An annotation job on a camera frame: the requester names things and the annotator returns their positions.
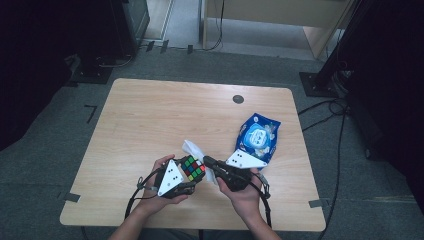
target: hand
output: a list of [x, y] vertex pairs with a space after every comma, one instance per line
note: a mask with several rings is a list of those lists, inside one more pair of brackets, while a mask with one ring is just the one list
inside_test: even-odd
[[[155, 164], [153, 165], [152, 172], [155, 171], [157, 168], [161, 167], [162, 165], [164, 165], [170, 159], [173, 159], [174, 157], [175, 157], [175, 155], [171, 154], [171, 155], [168, 155], [168, 156], [165, 156], [161, 159], [156, 160]], [[152, 176], [146, 182], [145, 186], [146, 187], [152, 187], [155, 183], [155, 179], [156, 179], [156, 174], [154, 176]], [[188, 198], [187, 195], [180, 195], [180, 196], [177, 196], [173, 199], [167, 199], [167, 198], [163, 198], [163, 197], [159, 197], [159, 196], [155, 196], [155, 195], [157, 195], [157, 192], [152, 191], [152, 190], [148, 190], [148, 189], [144, 189], [143, 198], [150, 198], [150, 199], [140, 200], [140, 202], [138, 203], [138, 205], [136, 206], [136, 208], [134, 210], [139, 211], [145, 217], [150, 217], [151, 215], [162, 210], [166, 205], [168, 205], [168, 204], [178, 204], [178, 203], [180, 203], [183, 200]]]
[[[254, 174], [259, 173], [256, 168], [252, 168], [250, 171]], [[237, 214], [243, 220], [260, 216], [259, 193], [256, 189], [254, 189], [251, 185], [247, 185], [247, 187], [242, 191], [232, 192], [224, 180], [218, 177], [217, 181], [219, 190], [231, 200], [234, 210], [236, 210]], [[261, 189], [262, 183], [257, 177], [252, 177], [252, 183]]]

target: white paper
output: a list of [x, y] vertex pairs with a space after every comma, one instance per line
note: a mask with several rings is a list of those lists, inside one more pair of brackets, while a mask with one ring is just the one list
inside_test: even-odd
[[[197, 158], [199, 161], [203, 163], [203, 157], [205, 156], [205, 154], [202, 152], [202, 149], [200, 149], [196, 144], [190, 142], [189, 140], [184, 140], [183, 151], [190, 154], [194, 158]], [[213, 182], [216, 185], [218, 185], [218, 182], [216, 181], [215, 174], [212, 171], [212, 169], [209, 169], [206, 167], [205, 174], [206, 174], [206, 180], [208, 182]]]

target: forearm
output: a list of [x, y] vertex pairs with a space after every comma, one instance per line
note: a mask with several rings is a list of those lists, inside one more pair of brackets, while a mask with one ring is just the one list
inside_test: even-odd
[[109, 237], [109, 240], [136, 240], [149, 216], [142, 209], [135, 208], [119, 228]]
[[243, 221], [252, 232], [253, 236], [258, 240], [281, 239], [277, 233], [266, 224], [260, 214], [249, 217], [248, 219], [243, 219]]

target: black tape mark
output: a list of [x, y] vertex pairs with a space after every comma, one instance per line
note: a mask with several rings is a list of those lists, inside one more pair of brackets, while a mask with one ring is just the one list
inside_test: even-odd
[[309, 201], [309, 207], [310, 208], [316, 208], [316, 207], [328, 207], [329, 203], [326, 199], [317, 199]]
[[188, 45], [187, 54], [192, 54], [192, 53], [193, 53], [193, 45]]
[[91, 106], [91, 105], [84, 105], [84, 107], [91, 107], [91, 108], [93, 108], [93, 110], [91, 111], [91, 114], [90, 114], [90, 117], [88, 118], [88, 120], [87, 120], [87, 124], [89, 124], [90, 123], [90, 121], [91, 121], [91, 119], [93, 118], [93, 116], [94, 116], [94, 113], [96, 112], [96, 110], [97, 110], [97, 106]]
[[71, 201], [71, 202], [78, 202], [80, 199], [80, 195], [73, 194], [73, 193], [59, 193], [59, 196], [57, 196], [58, 199], [64, 200], [64, 201]]
[[149, 42], [149, 45], [147, 45], [146, 52], [152, 51], [154, 45], [155, 45], [155, 41]]
[[163, 42], [162, 48], [160, 50], [160, 53], [161, 54], [164, 53], [164, 52], [166, 52], [166, 49], [168, 48], [168, 43], [169, 43], [169, 40], [166, 40], [165, 42]]

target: round hole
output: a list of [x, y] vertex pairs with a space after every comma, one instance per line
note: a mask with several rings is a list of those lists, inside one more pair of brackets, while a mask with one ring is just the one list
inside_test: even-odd
[[233, 101], [237, 104], [242, 104], [244, 102], [244, 98], [241, 95], [234, 95]]

